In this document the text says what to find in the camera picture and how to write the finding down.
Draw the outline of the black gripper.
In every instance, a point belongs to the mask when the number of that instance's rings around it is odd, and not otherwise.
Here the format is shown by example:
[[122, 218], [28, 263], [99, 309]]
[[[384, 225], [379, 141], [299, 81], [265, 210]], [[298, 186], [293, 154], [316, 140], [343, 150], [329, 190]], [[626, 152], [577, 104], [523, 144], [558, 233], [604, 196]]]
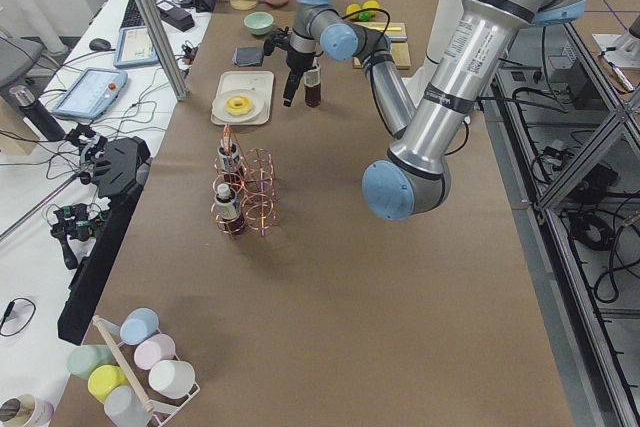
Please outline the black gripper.
[[321, 68], [318, 62], [314, 62], [316, 52], [300, 52], [293, 46], [287, 50], [286, 65], [289, 67], [283, 92], [283, 105], [290, 107], [303, 76], [305, 87], [319, 87], [321, 84]]

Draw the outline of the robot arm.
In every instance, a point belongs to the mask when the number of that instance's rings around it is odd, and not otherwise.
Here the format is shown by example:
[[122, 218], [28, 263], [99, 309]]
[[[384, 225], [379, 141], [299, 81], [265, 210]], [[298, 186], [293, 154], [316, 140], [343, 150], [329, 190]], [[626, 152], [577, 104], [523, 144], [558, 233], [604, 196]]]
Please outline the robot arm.
[[530, 26], [579, 18], [587, 0], [459, 0], [461, 17], [436, 64], [424, 63], [403, 79], [384, 33], [349, 22], [332, 0], [297, 0], [287, 44], [289, 75], [283, 102], [290, 105], [314, 56], [357, 59], [379, 115], [392, 136], [384, 159], [364, 172], [370, 210], [386, 220], [430, 211], [447, 198], [447, 150], [499, 59], [517, 33]]

